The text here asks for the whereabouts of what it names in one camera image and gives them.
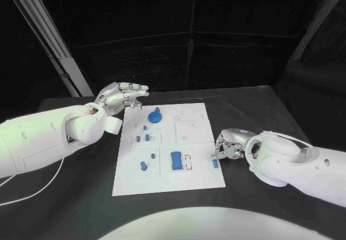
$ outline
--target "blue object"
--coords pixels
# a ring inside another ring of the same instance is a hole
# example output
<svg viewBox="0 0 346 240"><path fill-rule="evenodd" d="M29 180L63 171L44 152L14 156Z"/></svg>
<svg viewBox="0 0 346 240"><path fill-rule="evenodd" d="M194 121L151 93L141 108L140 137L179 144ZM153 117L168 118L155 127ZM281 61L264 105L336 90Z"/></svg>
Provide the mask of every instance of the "blue object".
<svg viewBox="0 0 346 240"><path fill-rule="evenodd" d="M212 160L212 164L213 164L213 167L215 167L215 168L219 167L216 159Z"/></svg>
<svg viewBox="0 0 346 240"><path fill-rule="evenodd" d="M171 157L171 169L173 170L180 170L183 169L183 165L181 165L181 153L179 151L174 151L170 153L170 157Z"/></svg>
<svg viewBox="0 0 346 240"><path fill-rule="evenodd" d="M163 115L160 114L160 108L157 107L154 109L154 111L148 114L148 117L147 117L148 121L155 124L161 121L163 119Z"/></svg>
<svg viewBox="0 0 346 240"><path fill-rule="evenodd" d="M142 161L140 162L140 168L141 168L141 171L145 171L148 168Z"/></svg>

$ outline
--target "metal frame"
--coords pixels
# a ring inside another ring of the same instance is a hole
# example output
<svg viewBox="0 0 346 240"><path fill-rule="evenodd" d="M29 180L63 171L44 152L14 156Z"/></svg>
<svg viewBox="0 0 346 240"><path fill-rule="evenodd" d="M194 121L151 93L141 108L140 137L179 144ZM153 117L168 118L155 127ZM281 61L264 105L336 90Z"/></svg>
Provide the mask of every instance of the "metal frame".
<svg viewBox="0 0 346 240"><path fill-rule="evenodd" d="M93 96L42 0L13 1L43 46L70 96Z"/></svg>

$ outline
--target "black table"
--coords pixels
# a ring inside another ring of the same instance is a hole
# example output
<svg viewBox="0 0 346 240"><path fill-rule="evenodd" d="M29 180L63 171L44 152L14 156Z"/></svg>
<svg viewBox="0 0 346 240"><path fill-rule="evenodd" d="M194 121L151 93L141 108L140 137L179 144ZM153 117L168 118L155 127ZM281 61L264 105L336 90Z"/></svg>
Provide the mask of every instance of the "black table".
<svg viewBox="0 0 346 240"><path fill-rule="evenodd" d="M44 99L39 112L83 105L93 97ZM222 129L274 131L308 142L269 86L183 92L154 92L144 105L204 103L213 137ZM317 231L346 236L346 208L304 195L292 186L265 184L243 159L220 160L226 188L111 196L119 135L101 140L65 159L46 190L0 207L0 239L95 240L125 223L164 210L213 206L249 210ZM60 162L20 174L0 188L0 202L33 194L50 180Z"/></svg>

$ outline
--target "white paper sheet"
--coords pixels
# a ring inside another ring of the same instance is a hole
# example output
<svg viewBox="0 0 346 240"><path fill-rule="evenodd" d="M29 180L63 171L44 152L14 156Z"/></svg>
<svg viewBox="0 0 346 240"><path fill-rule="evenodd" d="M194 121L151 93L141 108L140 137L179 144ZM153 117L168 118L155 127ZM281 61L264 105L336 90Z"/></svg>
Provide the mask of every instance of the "white paper sheet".
<svg viewBox="0 0 346 240"><path fill-rule="evenodd" d="M155 107L161 121L150 123L148 114ZM181 153L180 170L171 169L171 152ZM217 161L215 168L212 153L215 139L203 103L144 106L141 111L127 107L112 196L223 188L220 163Z"/></svg>

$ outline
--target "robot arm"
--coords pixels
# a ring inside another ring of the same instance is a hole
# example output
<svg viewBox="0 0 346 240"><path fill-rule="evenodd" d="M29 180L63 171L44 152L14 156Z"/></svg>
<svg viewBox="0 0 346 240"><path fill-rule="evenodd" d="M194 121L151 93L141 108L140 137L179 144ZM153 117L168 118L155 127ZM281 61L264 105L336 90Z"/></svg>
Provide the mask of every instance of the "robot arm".
<svg viewBox="0 0 346 240"><path fill-rule="evenodd" d="M148 87L108 85L95 101L7 120L0 125L0 178L43 168L95 143L104 131L118 134L122 121L112 117L130 106L141 110L137 97Z"/></svg>
<svg viewBox="0 0 346 240"><path fill-rule="evenodd" d="M301 148L298 139L264 131L222 130L210 159L245 157L249 171L269 185L291 184L303 193L346 207L346 152L313 147Z"/></svg>

